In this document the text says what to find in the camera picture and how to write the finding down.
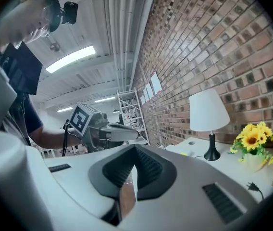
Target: man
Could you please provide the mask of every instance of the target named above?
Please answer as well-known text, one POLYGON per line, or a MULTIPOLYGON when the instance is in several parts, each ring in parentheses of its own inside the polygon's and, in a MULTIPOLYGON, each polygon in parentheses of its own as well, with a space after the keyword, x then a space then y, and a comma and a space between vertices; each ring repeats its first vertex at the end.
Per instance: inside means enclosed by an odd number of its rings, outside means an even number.
POLYGON ((119 115, 118 115, 118 119, 119 119, 119 124, 124 125, 124 121, 123 121, 123 116, 122 116, 122 114, 119 114, 119 115))
MULTIPOLYGON (((64 131, 46 129, 30 99, 29 95, 36 94, 38 85, 38 78, 33 81, 31 76, 39 77, 41 66, 39 69, 28 69, 24 66, 18 69, 13 57, 7 56, 6 51, 18 54, 22 43, 28 44, 40 37, 46 37, 58 28, 61 17, 58 0, 20 0, 0 19, 0 66, 18 95, 2 123, 1 130, 20 137, 26 145, 30 145, 30 137, 43 148, 62 148, 64 131)), ((81 144, 81 140, 68 134, 67 146, 78 144, 81 144)))

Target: pipe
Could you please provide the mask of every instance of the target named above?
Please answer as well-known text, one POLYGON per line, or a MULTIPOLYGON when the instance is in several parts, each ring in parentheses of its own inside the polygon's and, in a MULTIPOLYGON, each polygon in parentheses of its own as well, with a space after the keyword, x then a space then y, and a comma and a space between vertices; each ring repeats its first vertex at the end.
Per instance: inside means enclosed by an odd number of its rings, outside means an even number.
POLYGON ((141 22, 140 22, 140 26, 139 26, 138 33, 137 33, 137 40, 136 40, 137 43, 136 43, 136 49, 135 49, 135 57, 133 60, 129 90, 131 90, 131 88, 132 88, 133 79, 134 79, 134 76, 136 73, 137 59, 138 59, 138 55, 140 53, 142 39, 143 39, 143 35, 144 35, 145 27, 146 27, 146 22, 148 19, 148 15, 150 12, 152 1, 153 0, 145 0, 145 3, 144 3, 144 8, 143 8, 142 16, 141 16, 141 22))
POLYGON ((125 10, 126 0, 121 0, 120 14, 119 14, 119 44, 120 44, 120 58, 121 58, 121 75, 122 87, 124 91, 124 27, 125 27, 125 10))
POLYGON ((108 35, 108 41, 110 46, 111 55, 114 54, 113 48, 112 48, 112 40, 110 38, 111 35, 111 27, 110 27, 110 14, 107 13, 109 10, 109 0, 104 0, 104 11, 105 11, 105 17, 106 17, 106 23, 107 23, 107 35, 108 35))
POLYGON ((126 87, 127 83, 127 53, 128 53, 128 47, 130 44, 130 31, 131 31, 131 21, 133 17, 133 11, 136 5, 136 0, 130 0, 129 3, 129 11, 128 11, 128 21, 127 21, 127 31, 126 31, 126 48, 125 48, 125 61, 124 61, 124 86, 126 87))
POLYGON ((121 90, 121 86, 119 84, 118 78, 118 67, 117 67, 117 52, 116 52, 116 38, 115 38, 115 28, 114 28, 114 0, 109 0, 109 14, 110 14, 110 27, 111 27, 111 40, 112 40, 112 48, 113 48, 113 56, 114 56, 114 67, 117 78, 117 84, 119 91, 121 90))
POLYGON ((103 9, 104 9, 104 13, 102 13, 102 19, 105 21, 105 23, 103 23, 103 30, 106 32, 106 38, 107 38, 107 42, 109 44, 109 55, 112 54, 112 50, 111 50, 111 40, 110 40, 110 19, 107 17, 109 15, 109 13, 107 13, 107 11, 109 11, 109 8, 107 9, 107 5, 108 3, 106 2, 106 0, 101 0, 101 3, 104 5, 103 9))

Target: plug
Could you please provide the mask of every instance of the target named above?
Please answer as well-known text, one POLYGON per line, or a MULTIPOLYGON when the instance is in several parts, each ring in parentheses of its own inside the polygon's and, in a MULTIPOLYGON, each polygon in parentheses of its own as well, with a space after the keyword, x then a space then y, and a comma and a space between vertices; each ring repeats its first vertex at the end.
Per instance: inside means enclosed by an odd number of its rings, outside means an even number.
POLYGON ((260 190, 258 188, 258 186, 256 186, 253 182, 252 183, 249 182, 247 187, 248 187, 248 190, 251 190, 251 191, 259 191, 260 190))

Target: white table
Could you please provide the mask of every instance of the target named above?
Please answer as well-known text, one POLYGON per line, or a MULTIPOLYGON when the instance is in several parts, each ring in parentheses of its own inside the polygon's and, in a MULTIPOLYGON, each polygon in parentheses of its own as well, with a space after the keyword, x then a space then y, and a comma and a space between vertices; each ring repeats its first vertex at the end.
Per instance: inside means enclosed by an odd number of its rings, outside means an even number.
MULTIPOLYGON (((245 162, 238 162, 241 158, 241 153, 228 154, 231 145, 223 143, 215 143, 221 157, 216 161, 207 161, 203 157, 198 157, 199 160, 205 161, 217 170, 221 171, 231 179, 238 182, 241 186, 248 190, 248 182, 254 182, 264 195, 264 198, 273 193, 273 164, 266 165, 258 172, 250 172, 245 162)), ((165 149, 178 154, 187 154, 191 157, 204 155, 209 148, 209 141, 190 137, 177 145, 169 145, 165 149)), ((261 201, 259 192, 248 191, 255 200, 261 201)))
POLYGON ((143 139, 142 137, 138 137, 135 140, 128 141, 129 144, 147 144, 148 141, 143 139))

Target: fluorescent light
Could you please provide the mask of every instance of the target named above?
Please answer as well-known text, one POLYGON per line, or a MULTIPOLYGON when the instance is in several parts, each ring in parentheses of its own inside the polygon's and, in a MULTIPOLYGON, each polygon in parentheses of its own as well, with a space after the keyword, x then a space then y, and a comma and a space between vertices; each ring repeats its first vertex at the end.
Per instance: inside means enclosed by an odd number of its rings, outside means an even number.
POLYGON ((110 99, 115 99, 115 97, 104 98, 104 99, 96 100, 95 103, 99 103, 99 102, 102 102, 102 101, 107 101, 107 100, 110 100, 110 99))
POLYGON ((57 62, 55 62, 55 63, 51 64, 49 67, 47 67, 46 70, 52 74, 56 70, 59 70, 60 68, 66 66, 70 63, 73 63, 74 61, 77 61, 81 58, 90 56, 95 53, 96 52, 94 50, 94 47, 88 46, 86 48, 80 49, 78 51, 75 51, 75 52, 63 57, 62 59, 58 60, 57 62))
POLYGON ((58 112, 63 112, 63 111, 67 111, 67 110, 72 110, 72 107, 68 107, 68 108, 65 108, 65 109, 62 109, 62 110, 58 110, 58 112))

